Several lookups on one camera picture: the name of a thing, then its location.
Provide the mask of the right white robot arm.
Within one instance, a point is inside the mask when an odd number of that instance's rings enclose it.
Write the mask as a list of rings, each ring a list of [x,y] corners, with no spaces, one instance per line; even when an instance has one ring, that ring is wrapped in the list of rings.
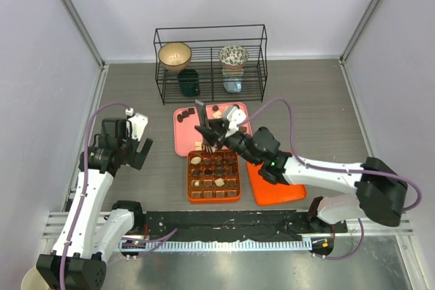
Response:
[[[408,185],[383,161],[369,157],[363,164],[335,164],[308,160],[280,150],[280,143],[266,127],[249,136],[227,131],[220,124],[196,126],[204,139],[218,149],[227,147],[254,166],[271,185],[311,185],[339,193],[313,199],[307,224],[314,232],[347,219],[368,218],[387,227],[400,225]]]

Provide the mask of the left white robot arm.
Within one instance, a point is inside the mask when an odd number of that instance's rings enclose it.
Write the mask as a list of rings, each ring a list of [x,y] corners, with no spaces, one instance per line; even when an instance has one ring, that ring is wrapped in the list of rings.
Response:
[[[148,118],[105,118],[97,139],[80,157],[77,190],[58,240],[41,254],[36,269],[50,289],[100,289],[107,262],[127,233],[139,234],[145,214],[139,202],[119,200],[101,228],[101,207],[118,169],[140,170],[153,141],[141,137]]]

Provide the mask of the orange box lid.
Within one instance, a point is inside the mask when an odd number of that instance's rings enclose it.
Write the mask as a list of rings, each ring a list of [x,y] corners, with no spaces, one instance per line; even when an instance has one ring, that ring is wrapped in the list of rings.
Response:
[[[272,206],[305,199],[307,191],[304,185],[273,185],[265,181],[260,175],[261,166],[254,166],[246,162],[247,172],[251,183],[256,204]]]

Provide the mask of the pink tray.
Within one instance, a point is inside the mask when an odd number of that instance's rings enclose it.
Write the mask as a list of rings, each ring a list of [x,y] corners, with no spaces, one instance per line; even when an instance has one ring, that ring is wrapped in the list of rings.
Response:
[[[237,105],[246,116],[248,116],[247,106],[242,102],[218,103],[217,111],[213,110],[214,105],[208,104],[207,117],[211,120],[223,113],[231,106]],[[175,153],[181,157],[186,157],[191,151],[199,149],[202,136],[194,127],[199,125],[198,115],[195,107],[182,107],[176,109],[173,114],[173,134]]]

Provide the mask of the orange chocolate box tray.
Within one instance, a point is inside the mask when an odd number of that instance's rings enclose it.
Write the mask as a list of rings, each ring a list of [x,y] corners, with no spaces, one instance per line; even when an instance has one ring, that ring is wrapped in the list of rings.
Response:
[[[191,151],[187,156],[186,193],[192,204],[238,202],[241,197],[238,155],[229,150]]]

